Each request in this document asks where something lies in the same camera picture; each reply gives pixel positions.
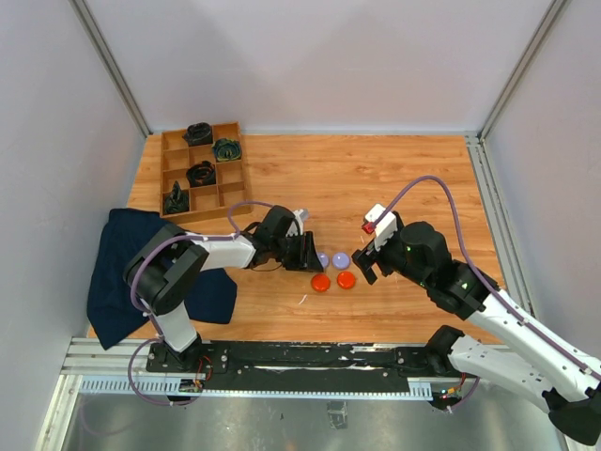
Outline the purple earbud case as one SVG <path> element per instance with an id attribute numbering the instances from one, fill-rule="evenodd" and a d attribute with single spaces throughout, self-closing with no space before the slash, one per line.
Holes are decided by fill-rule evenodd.
<path id="1" fill-rule="evenodd" d="M 335 269 L 344 271 L 350 266 L 351 259 L 345 252 L 337 252 L 331 257 L 331 264 Z"/>
<path id="2" fill-rule="evenodd" d="M 322 268 L 327 269 L 330 265 L 329 257 L 325 253 L 322 253 L 322 252 L 318 252 L 317 257 L 319 259 L 319 262 L 320 262 Z"/>

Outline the orange earbud case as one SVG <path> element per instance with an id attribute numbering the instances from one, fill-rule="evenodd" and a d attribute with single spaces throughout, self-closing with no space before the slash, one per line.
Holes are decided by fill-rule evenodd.
<path id="1" fill-rule="evenodd" d="M 311 279 L 311 288 L 318 293 L 326 292 L 331 287 L 331 279 L 325 273 L 318 273 Z"/>
<path id="2" fill-rule="evenodd" d="M 357 278 L 352 272 L 342 271 L 338 273 L 336 283 L 341 289 L 352 289 L 356 286 Z"/>

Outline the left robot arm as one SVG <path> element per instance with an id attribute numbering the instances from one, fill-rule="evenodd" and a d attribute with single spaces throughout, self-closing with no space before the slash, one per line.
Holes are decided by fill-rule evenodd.
<path id="1" fill-rule="evenodd" d="M 270 207 L 264 219 L 226 235 L 201 235 L 165 225 L 128 263 L 123 280 L 131 303 L 158 332 L 151 346 L 159 364 L 149 371 L 192 372 L 210 356 L 192 325 L 185 297 L 201 272 L 253 270 L 273 260 L 290 272 L 323 273 L 314 234 L 304 227 L 308 211 Z"/>

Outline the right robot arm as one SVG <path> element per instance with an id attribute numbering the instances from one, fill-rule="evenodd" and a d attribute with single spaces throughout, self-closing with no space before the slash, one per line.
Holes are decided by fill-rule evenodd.
<path id="1" fill-rule="evenodd" d="M 438 376 L 456 369 L 490 381 L 546 413 L 572 440 L 596 445 L 600 438 L 600 361 L 577 350 L 521 308 L 469 260 L 452 258 L 444 236 L 427 222 L 404 225 L 396 214 L 367 219 L 373 239 L 353 262 L 369 284 L 376 271 L 397 272 L 423 288 L 440 309 L 495 335 L 500 352 L 450 327 L 432 337 L 427 368 Z"/>

